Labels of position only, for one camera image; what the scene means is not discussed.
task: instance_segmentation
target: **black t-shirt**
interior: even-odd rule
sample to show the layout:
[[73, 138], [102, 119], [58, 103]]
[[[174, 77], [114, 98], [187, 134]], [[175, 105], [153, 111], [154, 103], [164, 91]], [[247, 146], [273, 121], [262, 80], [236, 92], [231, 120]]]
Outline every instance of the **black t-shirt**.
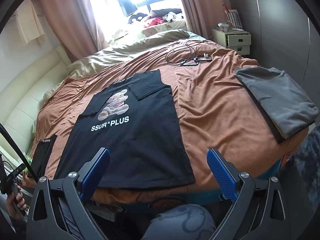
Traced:
[[55, 179], [79, 171], [101, 147], [111, 160], [99, 187], [176, 187], [195, 182], [171, 87], [160, 71], [136, 73], [97, 93], [79, 115]]

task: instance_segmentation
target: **plastic container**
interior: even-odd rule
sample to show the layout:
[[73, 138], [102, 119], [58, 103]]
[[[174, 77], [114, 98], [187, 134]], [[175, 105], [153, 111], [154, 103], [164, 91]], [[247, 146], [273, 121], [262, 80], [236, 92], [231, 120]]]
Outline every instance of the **plastic container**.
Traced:
[[226, 23], [218, 23], [219, 30], [227, 33], [229, 29], [229, 25]]

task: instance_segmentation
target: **white towel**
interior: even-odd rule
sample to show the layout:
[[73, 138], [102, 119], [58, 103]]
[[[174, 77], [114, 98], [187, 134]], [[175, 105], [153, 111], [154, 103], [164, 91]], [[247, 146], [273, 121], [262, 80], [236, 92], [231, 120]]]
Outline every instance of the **white towel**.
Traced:
[[38, 39], [44, 43], [44, 31], [31, 0], [24, 0], [16, 10], [16, 20], [20, 37], [25, 44]]

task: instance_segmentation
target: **red bag handle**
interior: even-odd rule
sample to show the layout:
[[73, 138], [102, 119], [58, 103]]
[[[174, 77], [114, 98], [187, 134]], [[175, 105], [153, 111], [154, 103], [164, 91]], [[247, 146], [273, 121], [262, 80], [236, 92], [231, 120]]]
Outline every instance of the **red bag handle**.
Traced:
[[229, 10], [228, 6], [226, 6], [225, 4], [223, 4], [223, 5], [222, 5], [222, 8], [223, 8], [223, 7], [225, 7], [225, 8], [226, 8], [226, 11], [227, 11], [228, 13], [230, 13], [230, 10]]

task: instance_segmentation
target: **teddy bear print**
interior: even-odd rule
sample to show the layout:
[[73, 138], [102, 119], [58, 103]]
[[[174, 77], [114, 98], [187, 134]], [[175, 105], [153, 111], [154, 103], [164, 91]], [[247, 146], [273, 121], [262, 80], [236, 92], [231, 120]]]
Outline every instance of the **teddy bear print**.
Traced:
[[129, 106], [124, 104], [124, 101], [128, 99], [128, 96], [124, 95], [127, 91], [127, 89], [124, 89], [121, 92], [115, 93], [107, 100], [106, 107], [103, 108], [102, 112], [98, 115], [99, 121], [113, 114], [123, 114], [129, 109]]
[[141, 33], [144, 34], [146, 37], [150, 37], [158, 33], [158, 31], [155, 28], [147, 28], [147, 29], [144, 29]]

